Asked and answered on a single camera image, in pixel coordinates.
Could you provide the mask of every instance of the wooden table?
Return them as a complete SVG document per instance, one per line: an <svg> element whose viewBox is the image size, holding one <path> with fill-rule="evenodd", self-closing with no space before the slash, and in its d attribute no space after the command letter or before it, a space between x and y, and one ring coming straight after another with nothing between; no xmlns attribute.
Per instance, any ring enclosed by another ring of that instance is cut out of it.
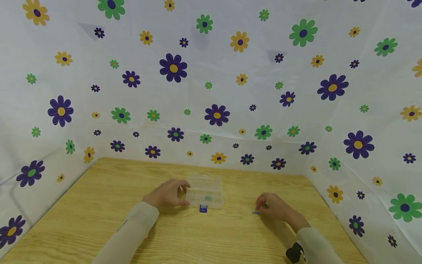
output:
<svg viewBox="0 0 422 264"><path fill-rule="evenodd" d="M112 158L97 160L0 263L91 263L144 194L190 172L221 175L223 208L160 210L132 263L290 263L290 227L252 214L262 192L302 212L346 264L367 263L305 177Z"/></svg>

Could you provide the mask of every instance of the small purple flower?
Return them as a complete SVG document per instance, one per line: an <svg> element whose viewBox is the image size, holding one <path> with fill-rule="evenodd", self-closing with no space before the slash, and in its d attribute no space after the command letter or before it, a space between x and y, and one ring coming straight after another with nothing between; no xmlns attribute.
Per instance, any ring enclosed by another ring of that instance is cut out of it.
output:
<svg viewBox="0 0 422 264"><path fill-rule="evenodd" d="M181 139L183 139L184 132L180 130L180 128L171 128L171 130L167 131L168 135L167 137L171 139L171 141L177 141L180 142Z"/></svg>
<svg viewBox="0 0 422 264"><path fill-rule="evenodd" d="M337 78L337 75L332 74L330 80L323 80L321 82L322 87L318 89L317 93L322 94L322 100L329 98L330 101L334 101L336 96L344 95L343 89L349 86L348 82L344 82L345 79L345 75Z"/></svg>
<svg viewBox="0 0 422 264"><path fill-rule="evenodd" d="M32 161L29 166L23 166L21 168L22 173L16 177L16 181L21 182L21 187L25 187L26 184L32 186L34 185L35 180L41 179L41 172L45 170L43 163L43 161Z"/></svg>
<svg viewBox="0 0 422 264"><path fill-rule="evenodd" d="M220 108L218 108L218 105L213 104L211 108L205 109L205 113L208 115L204 118L205 120L210 121L210 125L215 125L217 123L217 126L222 126L223 122L227 123L229 121L227 117L230 115L229 111L224 110L226 110L225 106L220 106Z"/></svg>
<svg viewBox="0 0 422 264"><path fill-rule="evenodd" d="M346 148L347 153L353 152L353 158L358 159L360 156L362 158L369 157L368 151L373 151L375 149L374 145L369 144L372 141L371 136L363 136L362 131L357 131L356 135L350 132L348 135L349 139L345 139L343 143L348 146Z"/></svg>

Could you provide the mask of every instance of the purple flower with yellow center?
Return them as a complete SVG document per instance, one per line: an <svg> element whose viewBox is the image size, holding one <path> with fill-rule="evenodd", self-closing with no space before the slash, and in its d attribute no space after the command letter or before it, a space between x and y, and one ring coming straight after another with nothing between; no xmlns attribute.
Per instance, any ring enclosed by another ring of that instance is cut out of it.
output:
<svg viewBox="0 0 422 264"><path fill-rule="evenodd" d="M375 149L374 145L369 144L372 141L371 136L363 136L362 131L357 131L356 135L350 132L348 135L349 139L345 139L343 143L348 146L346 148L347 153L353 152L353 158L358 159L360 156L363 158L369 157L368 151Z"/></svg>
<svg viewBox="0 0 422 264"><path fill-rule="evenodd" d="M210 125L215 125L217 123L217 126L222 126L223 122L227 123L229 121L227 117L230 115L229 111L224 110L226 110L225 106L220 106L219 108L218 105L213 104L211 108L205 109L205 113L208 115L204 118L205 120L210 121Z"/></svg>
<svg viewBox="0 0 422 264"><path fill-rule="evenodd" d="M70 123L72 122L72 118L70 117L73 114L73 108L70 106L70 100L67 99L66 101L63 99L63 96L59 95L57 101L54 99L50 100L50 105L53 108L50 108L47 113L49 116L53 117L53 124L57 125L60 123L61 127L65 126L65 121Z"/></svg>

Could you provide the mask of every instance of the hand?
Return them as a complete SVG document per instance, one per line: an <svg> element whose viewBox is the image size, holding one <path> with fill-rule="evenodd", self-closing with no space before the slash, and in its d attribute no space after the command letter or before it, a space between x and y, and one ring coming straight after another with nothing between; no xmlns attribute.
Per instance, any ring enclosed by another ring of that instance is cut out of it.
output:
<svg viewBox="0 0 422 264"><path fill-rule="evenodd" d="M186 180L170 179L145 195L142 201L155 208L162 205L189 206L189 201L177 197L177 194L181 193L181 188L186 192L187 188L190 188L190 184Z"/></svg>

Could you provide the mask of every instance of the white backdrop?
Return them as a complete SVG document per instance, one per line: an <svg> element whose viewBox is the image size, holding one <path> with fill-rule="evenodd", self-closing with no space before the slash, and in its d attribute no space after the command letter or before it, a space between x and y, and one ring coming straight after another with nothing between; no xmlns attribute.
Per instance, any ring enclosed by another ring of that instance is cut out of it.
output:
<svg viewBox="0 0 422 264"><path fill-rule="evenodd" d="M2 6L0 257L114 157L305 175L370 264L421 261L420 0Z"/></svg>

